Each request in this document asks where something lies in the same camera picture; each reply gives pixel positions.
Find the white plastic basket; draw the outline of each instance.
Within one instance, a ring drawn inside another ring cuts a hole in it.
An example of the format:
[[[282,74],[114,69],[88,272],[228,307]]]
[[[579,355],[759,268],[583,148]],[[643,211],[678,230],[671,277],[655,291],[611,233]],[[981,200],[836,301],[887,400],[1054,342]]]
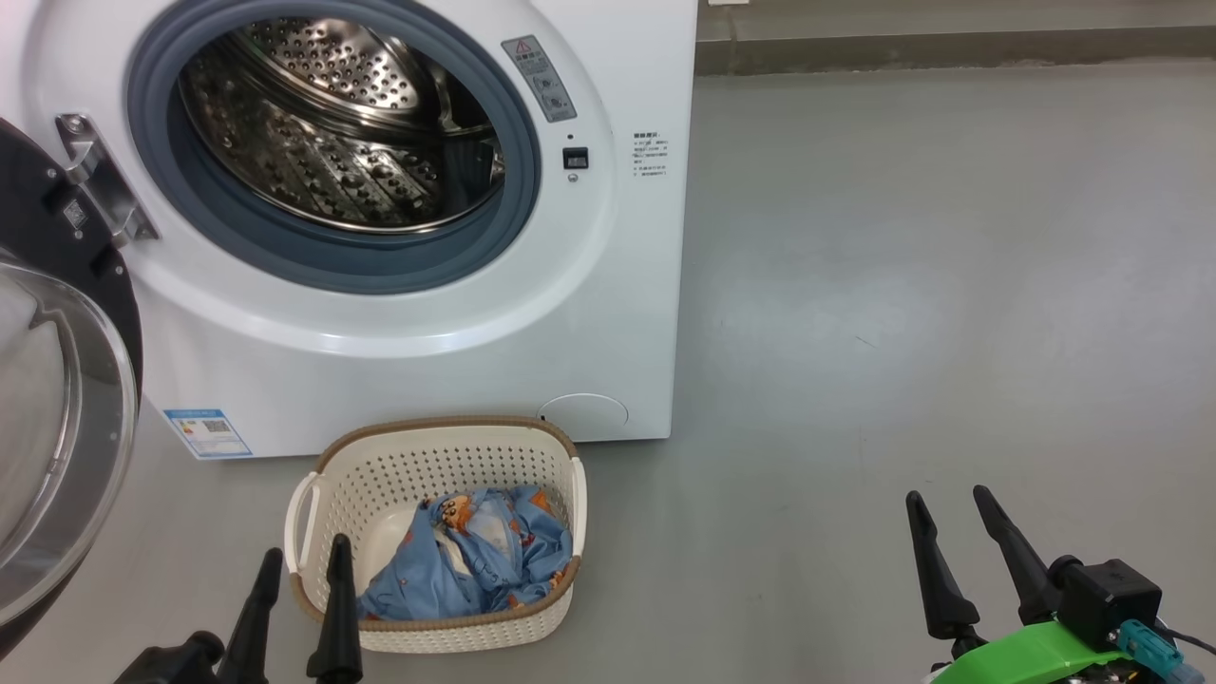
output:
[[[455,417],[356,430],[321,454],[287,509],[283,555],[292,592],[317,622],[330,585],[325,573],[333,537],[350,538],[355,592],[367,588],[393,557],[418,500],[478,487],[539,484],[570,529],[574,557],[548,596],[520,609],[451,619],[362,621],[360,643],[372,651],[443,654],[517,646],[561,624],[574,595],[587,529],[587,484],[574,444],[548,422],[524,417]],[[308,500],[306,516],[300,510]],[[305,517],[300,534],[298,522]]]

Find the clothing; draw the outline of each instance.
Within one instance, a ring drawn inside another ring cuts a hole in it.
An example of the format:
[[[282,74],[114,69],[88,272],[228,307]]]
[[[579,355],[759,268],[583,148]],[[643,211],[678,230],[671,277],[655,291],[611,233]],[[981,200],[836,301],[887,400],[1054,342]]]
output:
[[[572,548],[570,532],[539,487],[422,501],[359,605],[365,619],[440,619],[519,607],[557,587]]]

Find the warning label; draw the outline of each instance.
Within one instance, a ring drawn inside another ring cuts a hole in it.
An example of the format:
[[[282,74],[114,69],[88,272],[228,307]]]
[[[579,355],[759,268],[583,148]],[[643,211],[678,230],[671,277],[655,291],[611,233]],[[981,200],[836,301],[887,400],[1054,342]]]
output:
[[[634,134],[634,178],[668,175],[670,145],[658,131]]]
[[[557,69],[548,61],[548,55],[540,46],[535,35],[524,35],[502,41],[502,49],[516,63],[519,74],[528,82],[536,97],[536,103],[545,112],[545,118],[552,122],[563,122],[579,116],[570,102],[570,94],[565,91],[562,78],[557,75]]]

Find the energy label sticker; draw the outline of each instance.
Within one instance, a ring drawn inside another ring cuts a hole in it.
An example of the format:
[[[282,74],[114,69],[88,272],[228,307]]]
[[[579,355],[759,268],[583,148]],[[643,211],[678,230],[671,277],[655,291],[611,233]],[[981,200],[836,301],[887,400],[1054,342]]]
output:
[[[164,411],[178,437],[199,459],[238,459],[253,452],[236,433],[232,422],[218,409],[175,409]]]

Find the concrete floor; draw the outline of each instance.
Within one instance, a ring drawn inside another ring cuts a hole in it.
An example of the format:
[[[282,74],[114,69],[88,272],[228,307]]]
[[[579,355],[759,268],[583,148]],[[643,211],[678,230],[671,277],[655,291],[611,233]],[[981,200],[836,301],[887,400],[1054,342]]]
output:
[[[948,645],[908,489],[980,633],[1017,626],[975,483],[1045,557],[1122,557],[1216,638],[1216,66],[704,80],[694,107],[674,437],[584,449],[553,637],[370,654],[365,682],[913,682]],[[0,680],[226,635],[310,465],[196,462],[150,416]],[[270,680],[303,682],[317,627],[287,592],[271,627]]]

